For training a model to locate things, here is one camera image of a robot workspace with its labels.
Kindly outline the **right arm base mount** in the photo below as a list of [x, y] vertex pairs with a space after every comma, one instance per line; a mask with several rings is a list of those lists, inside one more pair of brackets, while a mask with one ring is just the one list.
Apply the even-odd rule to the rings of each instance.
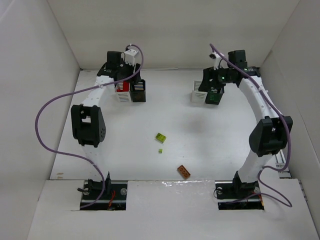
[[261, 196], [255, 195], [259, 191], [257, 181], [240, 188], [236, 188], [232, 181], [215, 181], [213, 194], [220, 211], [264, 210]]

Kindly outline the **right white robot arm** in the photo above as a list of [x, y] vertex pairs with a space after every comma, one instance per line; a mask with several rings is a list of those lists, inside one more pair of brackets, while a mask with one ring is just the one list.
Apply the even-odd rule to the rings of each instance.
[[265, 89], [258, 67], [248, 66], [244, 50], [230, 51], [228, 56], [213, 50], [210, 54], [214, 65], [203, 70], [198, 88], [206, 93], [208, 105], [219, 105], [225, 86], [235, 84], [246, 97], [256, 119], [256, 126], [249, 135], [250, 152], [235, 173], [231, 183], [216, 185], [219, 199], [244, 199], [254, 195], [259, 188], [260, 172], [267, 162], [291, 144], [289, 140], [293, 119], [284, 116], [272, 103]]

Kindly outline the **red lego plate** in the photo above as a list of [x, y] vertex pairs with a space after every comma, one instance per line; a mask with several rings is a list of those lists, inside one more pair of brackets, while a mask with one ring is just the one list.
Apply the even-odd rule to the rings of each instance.
[[130, 91], [130, 83], [129, 82], [120, 82], [116, 87], [117, 92], [129, 92]]

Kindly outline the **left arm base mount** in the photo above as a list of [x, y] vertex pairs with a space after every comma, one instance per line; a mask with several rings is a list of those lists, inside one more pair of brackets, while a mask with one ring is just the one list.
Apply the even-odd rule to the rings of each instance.
[[80, 210], [125, 211], [127, 205], [128, 182], [110, 181], [103, 195], [93, 203], [102, 190], [102, 182], [87, 180], [77, 191], [81, 193]]

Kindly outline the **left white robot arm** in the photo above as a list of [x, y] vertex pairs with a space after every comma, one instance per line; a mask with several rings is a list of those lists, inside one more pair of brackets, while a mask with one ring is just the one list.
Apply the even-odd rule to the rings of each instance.
[[107, 128], [102, 106], [108, 97], [116, 97], [122, 103], [146, 101], [146, 82], [141, 78], [138, 63], [140, 52], [127, 48], [125, 51], [108, 51], [106, 62], [96, 75], [95, 88], [80, 104], [71, 107], [72, 135], [82, 146], [86, 158], [101, 168], [103, 156], [101, 143]]

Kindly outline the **orange lego plate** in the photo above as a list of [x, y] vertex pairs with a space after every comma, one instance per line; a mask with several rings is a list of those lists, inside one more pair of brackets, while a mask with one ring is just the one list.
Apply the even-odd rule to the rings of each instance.
[[177, 171], [184, 179], [188, 179], [191, 176], [191, 174], [188, 172], [188, 170], [183, 165], [180, 165], [177, 168]]

